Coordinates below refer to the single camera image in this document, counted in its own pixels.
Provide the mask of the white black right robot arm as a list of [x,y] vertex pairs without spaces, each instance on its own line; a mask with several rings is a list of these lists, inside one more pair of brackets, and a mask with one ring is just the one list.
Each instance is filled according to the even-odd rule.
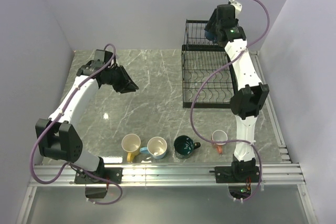
[[215,170],[216,178],[224,183],[257,182],[255,125],[269,93],[255,71],[247,49],[246,35],[238,24],[237,15],[242,5],[233,1],[218,5],[205,26],[205,37],[223,47],[235,72],[236,85],[230,99],[230,109],[236,118],[237,139],[230,167]]

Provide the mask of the pink ceramic mug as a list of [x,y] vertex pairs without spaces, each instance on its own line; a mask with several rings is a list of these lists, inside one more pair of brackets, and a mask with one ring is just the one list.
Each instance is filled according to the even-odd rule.
[[228,136],[226,132],[222,130],[216,130],[212,133],[212,146],[214,149],[216,149],[217,153],[219,155],[223,154],[223,145],[225,145],[225,141],[228,140]]

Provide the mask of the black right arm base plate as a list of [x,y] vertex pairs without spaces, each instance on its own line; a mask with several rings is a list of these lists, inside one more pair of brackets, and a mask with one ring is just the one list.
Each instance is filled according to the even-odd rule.
[[216,166],[213,170],[209,171],[215,175],[217,184],[236,184],[259,182],[260,171],[258,167],[252,169],[246,168],[233,168],[229,166]]

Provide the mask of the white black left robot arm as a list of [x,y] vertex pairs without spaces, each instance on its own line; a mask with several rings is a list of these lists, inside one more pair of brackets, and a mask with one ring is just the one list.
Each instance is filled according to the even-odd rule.
[[84,150],[76,127],[91,98],[103,85],[112,86],[117,93],[139,88],[117,63],[115,51],[97,49],[94,58],[78,69],[72,87],[56,111],[37,121],[37,142],[32,149],[32,153],[39,151],[43,157],[73,165],[93,183],[107,179],[104,161]]

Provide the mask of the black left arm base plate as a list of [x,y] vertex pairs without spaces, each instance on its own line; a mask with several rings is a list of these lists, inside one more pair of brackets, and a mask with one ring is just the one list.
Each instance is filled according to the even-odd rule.
[[88,172],[89,174],[102,178],[103,180],[93,178],[92,176],[87,175],[85,172],[77,171],[75,175],[75,184],[84,185],[84,184],[106,184],[106,180],[112,181],[116,184],[121,183],[122,179],[122,168],[105,168],[102,172]]

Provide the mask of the dark blue ceramic mug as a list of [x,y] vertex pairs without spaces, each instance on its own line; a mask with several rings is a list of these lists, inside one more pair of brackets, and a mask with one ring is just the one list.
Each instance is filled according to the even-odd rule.
[[214,33],[205,30],[204,35],[207,40],[211,41],[214,44],[217,43],[217,36]]

